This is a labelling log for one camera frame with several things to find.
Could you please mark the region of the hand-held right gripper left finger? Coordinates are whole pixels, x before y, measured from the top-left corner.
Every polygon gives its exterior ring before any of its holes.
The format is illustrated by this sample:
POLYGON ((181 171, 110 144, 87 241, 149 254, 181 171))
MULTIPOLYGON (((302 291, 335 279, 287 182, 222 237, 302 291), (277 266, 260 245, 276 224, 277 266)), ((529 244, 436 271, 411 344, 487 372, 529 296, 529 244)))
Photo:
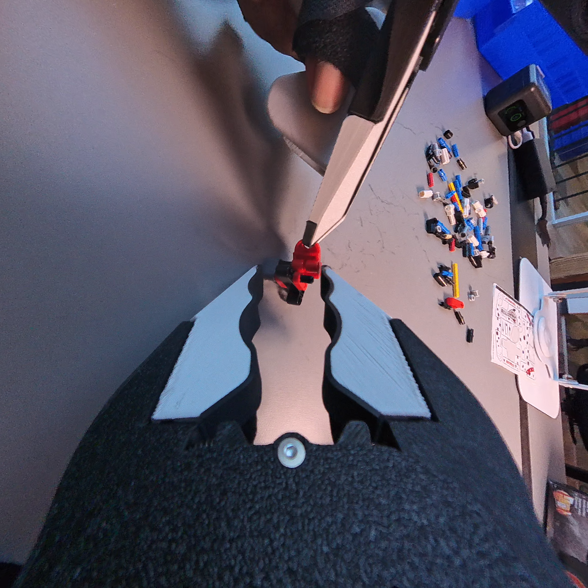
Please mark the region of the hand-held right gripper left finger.
POLYGON ((256 415, 261 379, 252 340, 262 296, 262 269, 254 266, 199 311, 152 420, 207 419, 241 392, 245 406, 235 419, 256 415))

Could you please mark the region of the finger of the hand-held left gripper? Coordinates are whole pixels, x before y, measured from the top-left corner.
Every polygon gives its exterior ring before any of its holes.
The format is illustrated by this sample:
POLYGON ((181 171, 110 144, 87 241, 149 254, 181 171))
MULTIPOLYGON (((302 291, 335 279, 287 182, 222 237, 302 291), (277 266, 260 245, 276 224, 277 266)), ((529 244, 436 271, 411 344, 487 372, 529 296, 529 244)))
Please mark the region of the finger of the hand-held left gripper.
POLYGON ((389 133, 396 115, 379 123, 349 115, 334 145, 305 229, 305 246, 342 223, 389 133))

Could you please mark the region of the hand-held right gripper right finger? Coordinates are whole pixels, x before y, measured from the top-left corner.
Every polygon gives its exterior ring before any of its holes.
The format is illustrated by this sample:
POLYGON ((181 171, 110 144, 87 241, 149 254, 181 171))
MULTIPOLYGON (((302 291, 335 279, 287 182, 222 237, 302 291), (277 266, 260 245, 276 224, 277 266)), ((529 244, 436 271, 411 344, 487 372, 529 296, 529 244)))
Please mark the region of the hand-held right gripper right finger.
POLYGON ((376 416, 431 419, 391 317, 333 269, 322 269, 325 311, 334 316, 326 375, 376 416))

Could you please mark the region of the red toy brick piece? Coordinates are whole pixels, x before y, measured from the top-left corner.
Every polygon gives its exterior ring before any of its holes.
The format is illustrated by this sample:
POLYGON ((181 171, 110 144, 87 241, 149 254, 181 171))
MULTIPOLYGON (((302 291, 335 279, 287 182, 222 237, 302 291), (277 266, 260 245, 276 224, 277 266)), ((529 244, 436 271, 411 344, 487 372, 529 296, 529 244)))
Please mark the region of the red toy brick piece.
POLYGON ((320 244, 316 242, 313 246, 307 247, 302 240, 298 241, 293 251, 291 265, 293 270, 292 285, 297 290, 304 292, 309 284, 320 278, 321 267, 320 244))

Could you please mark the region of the person's left hand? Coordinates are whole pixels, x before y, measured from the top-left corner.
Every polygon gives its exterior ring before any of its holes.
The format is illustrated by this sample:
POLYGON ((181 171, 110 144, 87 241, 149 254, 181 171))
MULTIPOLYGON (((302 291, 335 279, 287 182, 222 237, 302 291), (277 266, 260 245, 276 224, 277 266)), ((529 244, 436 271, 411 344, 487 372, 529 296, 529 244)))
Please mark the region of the person's left hand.
POLYGON ((335 113, 349 95, 349 79, 334 64, 314 56, 306 58, 305 70, 313 107, 322 114, 335 113))

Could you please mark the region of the pile of small toy pieces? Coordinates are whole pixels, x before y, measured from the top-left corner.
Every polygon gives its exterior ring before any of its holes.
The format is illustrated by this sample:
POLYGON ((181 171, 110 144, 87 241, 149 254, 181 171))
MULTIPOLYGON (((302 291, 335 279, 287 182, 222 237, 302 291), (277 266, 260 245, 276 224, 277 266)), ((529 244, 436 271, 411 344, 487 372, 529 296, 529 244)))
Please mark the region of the pile of small toy pieces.
POLYGON ((425 220, 425 231, 439 239, 451 252, 459 249, 475 269, 484 260, 496 258, 496 244, 488 221, 488 210, 497 204, 494 195, 473 198, 483 179, 463 181, 460 172, 467 170, 454 134, 446 129, 424 149, 428 166, 427 188, 419 192, 422 200, 440 205, 435 216, 425 220))

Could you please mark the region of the blue plastic bin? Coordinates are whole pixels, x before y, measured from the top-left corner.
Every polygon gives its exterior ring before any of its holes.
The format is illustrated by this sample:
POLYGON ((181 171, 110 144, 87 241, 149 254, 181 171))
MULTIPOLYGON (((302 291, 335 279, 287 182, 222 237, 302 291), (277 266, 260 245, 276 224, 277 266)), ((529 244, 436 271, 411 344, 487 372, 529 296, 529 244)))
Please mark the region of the blue plastic bin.
POLYGON ((587 95, 587 56, 539 1, 460 1, 479 52, 502 78, 529 64, 545 75, 553 107, 587 95))

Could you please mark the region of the black device with green display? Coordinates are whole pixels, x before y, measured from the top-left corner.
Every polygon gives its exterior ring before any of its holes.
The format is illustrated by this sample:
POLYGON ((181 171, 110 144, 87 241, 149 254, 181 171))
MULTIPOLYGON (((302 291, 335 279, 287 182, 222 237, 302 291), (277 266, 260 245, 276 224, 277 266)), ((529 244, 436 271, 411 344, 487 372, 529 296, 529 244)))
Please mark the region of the black device with green display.
POLYGON ((503 136, 510 136, 551 113, 552 100, 540 67, 530 64, 489 90, 484 110, 503 136))

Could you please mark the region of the white printed sheet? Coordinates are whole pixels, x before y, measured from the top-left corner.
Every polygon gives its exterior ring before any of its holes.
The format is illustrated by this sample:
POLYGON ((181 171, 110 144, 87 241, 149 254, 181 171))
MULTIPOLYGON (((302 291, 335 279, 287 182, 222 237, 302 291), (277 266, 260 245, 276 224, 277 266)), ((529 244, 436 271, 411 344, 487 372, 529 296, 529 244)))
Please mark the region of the white printed sheet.
POLYGON ((536 378, 533 316, 496 284, 492 298, 491 361, 527 380, 536 378))

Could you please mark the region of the white stand base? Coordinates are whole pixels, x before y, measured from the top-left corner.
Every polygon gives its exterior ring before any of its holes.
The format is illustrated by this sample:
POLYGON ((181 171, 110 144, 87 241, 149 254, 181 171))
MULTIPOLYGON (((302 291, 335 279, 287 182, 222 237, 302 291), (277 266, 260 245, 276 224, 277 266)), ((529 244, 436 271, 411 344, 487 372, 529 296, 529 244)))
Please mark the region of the white stand base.
POLYGON ((518 377, 523 400, 549 417, 560 412, 557 304, 552 289, 526 258, 518 266, 518 301, 530 314, 529 359, 518 377))

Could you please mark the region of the black power adapter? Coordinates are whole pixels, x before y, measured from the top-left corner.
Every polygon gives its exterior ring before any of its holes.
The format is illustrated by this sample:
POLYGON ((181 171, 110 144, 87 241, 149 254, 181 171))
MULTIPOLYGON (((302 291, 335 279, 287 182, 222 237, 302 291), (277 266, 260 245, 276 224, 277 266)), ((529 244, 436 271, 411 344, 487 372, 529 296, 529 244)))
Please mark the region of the black power adapter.
POLYGON ((545 143, 539 137, 511 150, 511 155, 514 157, 523 201, 546 196, 555 190, 556 183, 545 143))

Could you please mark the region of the stacked red blue crates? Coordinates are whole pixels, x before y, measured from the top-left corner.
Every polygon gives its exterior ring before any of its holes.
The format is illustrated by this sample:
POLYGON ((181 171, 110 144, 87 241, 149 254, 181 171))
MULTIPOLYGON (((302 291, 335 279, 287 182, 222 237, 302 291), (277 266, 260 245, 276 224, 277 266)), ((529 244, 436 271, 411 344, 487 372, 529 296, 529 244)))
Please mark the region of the stacked red blue crates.
POLYGON ((587 152, 587 96, 554 110, 548 117, 550 150, 566 161, 587 152))

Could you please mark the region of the printed box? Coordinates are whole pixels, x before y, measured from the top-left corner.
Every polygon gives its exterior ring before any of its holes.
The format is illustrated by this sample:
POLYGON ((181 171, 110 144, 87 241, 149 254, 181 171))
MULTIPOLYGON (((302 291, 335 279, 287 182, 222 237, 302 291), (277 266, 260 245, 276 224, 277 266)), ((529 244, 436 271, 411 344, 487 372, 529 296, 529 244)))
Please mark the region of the printed box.
POLYGON ((587 494, 548 481, 546 534, 558 556, 587 576, 587 494))

